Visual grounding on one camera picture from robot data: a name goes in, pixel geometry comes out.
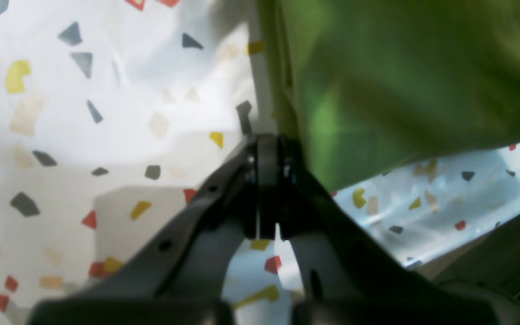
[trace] yellow shape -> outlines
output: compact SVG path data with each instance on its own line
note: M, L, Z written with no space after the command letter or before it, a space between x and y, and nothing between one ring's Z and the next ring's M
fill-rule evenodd
M48 290L64 290L64 278L61 276L42 276L39 286Z
M367 200L365 200L362 196L365 193L365 189L359 187L353 192L353 203L357 208L362 208L367 204Z
M244 306L254 304L256 301L260 300L268 300L270 302L274 302L280 298L280 293L278 292L278 287L272 284L272 286L267 286L266 288L252 294L252 296L246 297L243 300L240 300L234 305L234 309L239 309Z
M220 148L223 148L223 133L222 132L211 132L210 138L216 142Z
M257 241L252 241L250 243L250 249L254 249L255 251L265 251L270 245L270 241L268 239L260 239Z
M442 173L439 170L439 162L436 159L429 161L429 164L424 167L423 165L417 165L413 171L415 176L427 176L429 178L429 184L431 184L438 175Z
M31 74L31 67L27 60L19 60L13 62L8 70L8 75L5 78L5 85L8 93L20 94L25 92L23 85L23 77Z
M45 254L45 257L47 257L47 259L56 266L60 266L64 259L64 255L60 251L56 251L54 249L46 248L44 249L43 253Z
M416 209L421 206L421 198L417 197L416 200L414 200L413 204L409 206L409 210Z
M431 212L436 213L439 212L439 206L437 205L437 198L434 196L431 192L428 190L425 190L425 198L427 199L427 202L429 202L429 205L431 206Z
M140 201L138 204L136 204L136 207L132 211L132 214L130 214L130 217L132 220L136 220L137 218L140 218L140 216L146 212L151 207L151 202L146 201Z
M252 42L248 43L246 47L246 55L253 56L254 54L264 52L264 43L263 42Z
M374 216L378 214L378 198L371 197L369 198L369 205L367 205L367 214L369 216Z
M113 273L119 270L122 266L124 266L122 261L108 256L107 259L103 262L103 271L106 271L107 273Z

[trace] screw hole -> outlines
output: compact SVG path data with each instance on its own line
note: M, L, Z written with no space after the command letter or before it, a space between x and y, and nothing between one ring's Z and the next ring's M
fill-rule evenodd
M163 241L159 244L158 249L159 251L167 251L172 246L172 241Z

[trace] gray shape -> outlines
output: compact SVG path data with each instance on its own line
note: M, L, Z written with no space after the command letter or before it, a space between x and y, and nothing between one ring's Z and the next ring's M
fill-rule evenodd
M78 64L81 72L89 79L91 78L91 68L93 64L93 54L89 52L78 52L70 54L76 64Z
M45 152L33 151L33 155L43 167L57 166L57 162L51 158L51 156Z
M391 226L390 228L388 228L388 230L400 235L402 234L404 228L401 226Z
M101 176L101 175L106 175L108 174L109 171L103 167L99 167L97 169L95 169L95 171L91 172L91 175L94 175L94 176Z
M473 176L475 175L475 172L462 172L460 175L463 177L465 181L471 181L473 179Z
M146 178L153 179L155 181L156 179L159 179L161 172L162 170L158 165L148 166L146 168Z
M11 201L11 206L16 208L25 217L39 215L39 209L35 202L25 193L20 192Z
M202 44L198 43L193 37L190 35L183 33L182 34L182 47L183 48L189 48L189 47L195 47L196 49L204 49L204 46Z
M99 113L91 101L87 101L87 107L89 108L91 117L93 117L93 121L95 123L101 123L101 121L103 121L103 116Z
M238 112L238 117L240 119L240 128L242 129L242 134L252 134L252 125L250 124L250 118L248 117L252 111L252 104L250 101L245 101L238 105L236 107L236 111Z
M73 24L71 24L69 27L67 27L66 30L62 31L60 35L58 35L58 38L63 43L66 43L67 45L78 45L82 42L81 35L79 33L79 23L76 21Z
M9 0L0 0L0 14L7 11Z

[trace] confetti pattern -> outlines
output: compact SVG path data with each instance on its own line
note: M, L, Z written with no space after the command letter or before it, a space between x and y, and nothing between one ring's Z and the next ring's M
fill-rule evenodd
M191 47L200 50L204 49L204 46L202 46L202 44L198 43L198 41L196 41L193 37L186 33L182 34L182 47L186 49Z
M211 132L210 139L214 141L220 148L223 148L223 133L222 132Z
M252 294L249 297L244 298L243 300L237 302L233 308L234 309L240 309L243 307L246 307L247 305L254 304L256 301L260 300L268 300L269 302L274 302L280 298L280 293L278 291L277 286L268 286L264 288L264 290L261 290L260 292L257 292L255 294Z
M265 44L254 19L233 14L247 12L243 2L108 2L55 0L52 19L21 17L35 0L0 0L0 29L16 26L0 39L0 325L25 323L18 315L32 307L13 295L39 301L116 272L193 200L233 139L256 131L252 117L275 129L250 66ZM147 170L156 164L159 176ZM414 269L520 213L520 144L386 171L331 196ZM283 311L303 289L283 247L246 241L236 253L223 299L237 323L288 323Z
M7 11L9 6L9 0L0 0L0 14Z
M35 202L25 193L19 193L11 201L11 206L16 208L19 213L25 217L32 217L39 215L39 209Z
M157 179L159 179L160 173L161 173L161 168L159 165L148 166L146 168L145 177L156 181Z
M93 54L83 52L83 53L72 53L70 54L72 59L76 62L81 72L85 75L86 78L91 78L91 70L93 65Z
M178 4L178 2L180 2L180 0L157 0L157 2L165 4L170 8L174 8Z
M144 11L144 6L146 5L146 0L125 0L130 5L134 6L134 8Z
M109 173L110 172L107 169L105 169L103 167L98 167L93 172L91 172L91 175L99 177L99 176L107 175Z
M45 101L37 95L22 98L12 119L10 129L13 132L34 136L35 126L43 112Z
M138 220L138 218L140 218L140 216L142 216L142 214L144 214L144 212L146 212L149 208L151 208L151 202L146 202L146 201L141 201L141 202L138 202L138 204L136 204L136 207L134 208L134 210L132 210L132 213L130 214L130 218L132 218L132 220Z
M89 113L91 114L93 121L96 124L101 123L103 121L103 116L99 113L99 111L95 108L91 101L87 101L87 107L89 109Z
M81 40L81 35L79 32L79 23L76 21L71 24L69 27L67 27L66 30L58 35L58 38L60 41L70 46L75 46L82 43L83 41Z
M87 216L81 220L81 224L89 228L96 229L98 227L98 221L95 216L95 211L89 212L89 214L87 214Z
M35 158L37 158L37 160L43 167L57 166L57 162L53 158L51 158L49 154L45 152L34 151L33 155L35 156Z
M25 92L23 84L23 77L31 74L31 66L27 60L19 60L13 62L9 68L5 84L7 85L8 93L19 94Z

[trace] green fabric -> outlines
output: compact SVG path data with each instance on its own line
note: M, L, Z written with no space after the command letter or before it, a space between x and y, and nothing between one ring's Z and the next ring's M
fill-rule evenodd
M329 190L520 142L520 0L260 0L282 133Z

